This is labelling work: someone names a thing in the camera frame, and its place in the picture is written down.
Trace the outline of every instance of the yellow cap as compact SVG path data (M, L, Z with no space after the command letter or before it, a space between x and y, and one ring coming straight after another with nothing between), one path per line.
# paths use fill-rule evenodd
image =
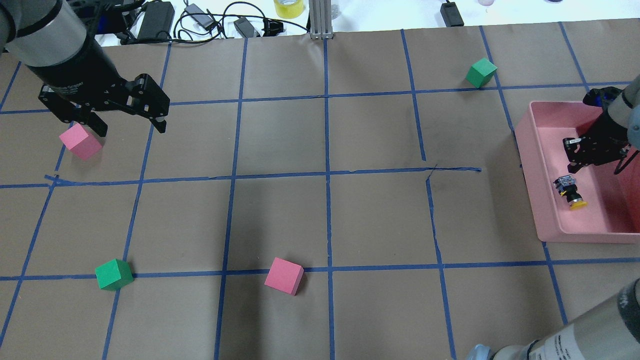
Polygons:
M580 208L584 208L585 206L587 206L589 203L584 201L584 200L580 200L580 201L576 201L574 203L571 204L570 209L571 210L578 210Z

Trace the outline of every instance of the white label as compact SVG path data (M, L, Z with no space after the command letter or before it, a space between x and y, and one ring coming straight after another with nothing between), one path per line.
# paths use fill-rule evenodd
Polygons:
M529 353L529 360L585 360L575 342L573 324L545 341L545 346Z

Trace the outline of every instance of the pink plastic tray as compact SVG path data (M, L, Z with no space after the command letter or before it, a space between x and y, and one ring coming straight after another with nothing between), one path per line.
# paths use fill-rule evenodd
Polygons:
M541 241L634 243L640 241L640 160L620 175L617 162L583 168L573 176L589 202L569 210L552 183L567 175L562 139L577 137L601 113L581 102L533 101L516 127L531 209Z

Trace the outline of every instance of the power adapter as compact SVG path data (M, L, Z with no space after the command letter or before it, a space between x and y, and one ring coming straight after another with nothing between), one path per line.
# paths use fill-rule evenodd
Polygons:
M442 14L442 18L444 19L444 24L448 28L452 26L465 25L465 22L462 21L462 16L458 11L456 3L450 3L449 0L447 0L447 2L442 4L442 6L440 7L440 13Z
M243 38L259 38L260 33L253 27L253 24L246 18L240 17L234 21L234 26L236 30L242 35Z
M217 24L217 22L211 18L209 15L203 15L202 9L198 7L196 4L191 4L184 8L184 12L189 14L191 18L198 23L202 28L207 31L211 31L213 27Z
M142 19L138 39L166 40L173 22L173 5L168 1L152 1L143 5L145 18Z

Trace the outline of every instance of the cable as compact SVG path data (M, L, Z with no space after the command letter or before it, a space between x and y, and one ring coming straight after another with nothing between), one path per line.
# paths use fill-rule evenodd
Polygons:
M225 8L225 11L222 12L222 19L220 19L220 23L222 24L222 36L224 36L225 38L227 38L227 32L225 31L225 17L227 17L227 10L229 10L229 8L231 6L237 5L237 4L245 4L245 5L249 5L252 6L256 9L258 9L258 11L260 12L260 14L262 15L262 18L265 19L266 15L264 15L264 12L258 7L255 6L254 4L251 3L247 3L246 1L234 1L233 3L230 3L229 5L227 5L227 7Z
M629 163L631 163L631 161L633 161L633 159L636 158L636 156L638 155L639 152L640 152L640 150L636 150L636 152L634 152L634 154L631 155L629 160L627 160L627 162L624 165L622 164L622 161L624 161L624 159L620 159L620 161L616 165L616 170L614 170L613 174L614 175L620 174L622 172L622 170L624 170L627 167L627 165L629 165Z
M257 19L267 19L267 20L282 21L282 22L286 22L287 24L295 25L295 26L305 30L305 32L308 32L308 29L305 28L304 26L296 24L295 22L287 21L287 20L272 19L272 18L269 18L269 17L260 16L260 15L216 14L216 13L211 13L211 12L206 12L206 13L205 12L202 12L202 13L184 13L183 12L182 15L180 15L180 17L176 21L176 24L174 25L174 29L177 29L176 26L178 25L178 23L181 22L182 19L184 19L186 17L190 17L192 15L209 15L209 16L211 16L214 19L214 21L216 21L215 28L218 29L218 33L213 35L213 36L211 36L211 37L209 37L209 38L203 39L203 40L184 40L184 39L178 38L177 37L177 33L175 34L176 36L174 36L174 37L171 37L170 34L167 34L168 35L167 39L158 39L158 38L138 38L138 39L136 39L133 36L133 34L131 34L131 32L128 31L127 35L129 35L129 37L130 37L130 41L128 42L128 44L162 44L162 43L165 43L165 42L175 42L175 43L178 43L178 44L204 44L204 43L207 43L207 42L210 42L210 41L216 39L220 35L222 35L222 36L224 36L226 38L226 35L224 34L224 25L222 25L224 17L238 17L238 18L240 18L240 17L252 17L252 18L257 18ZM220 16L220 17L222 17L222 19L215 20L215 18L214 18L215 16ZM195 31L190 31L190 30L187 30L187 29L185 29L184 31L195 33Z

